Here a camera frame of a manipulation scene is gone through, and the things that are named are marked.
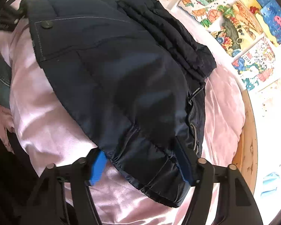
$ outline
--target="pink satin fabric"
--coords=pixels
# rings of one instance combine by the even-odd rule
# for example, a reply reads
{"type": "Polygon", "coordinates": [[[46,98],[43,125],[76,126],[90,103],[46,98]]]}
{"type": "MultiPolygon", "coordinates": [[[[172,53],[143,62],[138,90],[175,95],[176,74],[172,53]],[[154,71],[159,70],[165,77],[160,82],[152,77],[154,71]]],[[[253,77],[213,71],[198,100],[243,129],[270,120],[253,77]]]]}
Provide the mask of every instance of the pink satin fabric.
{"type": "MultiPolygon", "coordinates": [[[[15,132],[40,175],[47,164],[71,164],[96,145],[55,96],[36,62],[27,25],[28,20],[22,19],[12,34],[0,32],[0,52],[12,67],[10,107],[15,132]]],[[[202,157],[212,164],[227,166],[236,152],[245,115],[239,87],[220,63],[206,80],[205,102],[202,157]]],[[[66,198],[71,203],[69,184],[66,187],[66,198]]],[[[135,189],[110,162],[90,191],[103,224],[133,225],[180,224],[193,194],[191,189],[179,208],[166,207],[135,189]]],[[[217,195],[215,185],[207,224],[214,219],[217,195]]]]}
{"type": "Polygon", "coordinates": [[[13,124],[13,117],[11,116],[11,112],[9,109],[0,106],[0,139],[2,143],[5,145],[6,149],[9,152],[13,153],[13,149],[9,143],[6,131],[9,131],[11,133],[15,131],[14,124],[13,124]]]}

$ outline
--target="wooden surface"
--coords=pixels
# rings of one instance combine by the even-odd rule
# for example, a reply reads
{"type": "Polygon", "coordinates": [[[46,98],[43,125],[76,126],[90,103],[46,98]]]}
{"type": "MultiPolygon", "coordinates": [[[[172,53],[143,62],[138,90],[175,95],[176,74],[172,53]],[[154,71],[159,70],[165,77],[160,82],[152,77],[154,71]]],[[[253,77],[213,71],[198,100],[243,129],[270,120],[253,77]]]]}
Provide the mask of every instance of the wooden surface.
{"type": "Polygon", "coordinates": [[[249,93],[245,90],[241,95],[244,101],[246,120],[232,163],[240,170],[252,194],[254,194],[258,160],[257,132],[249,93]]]}

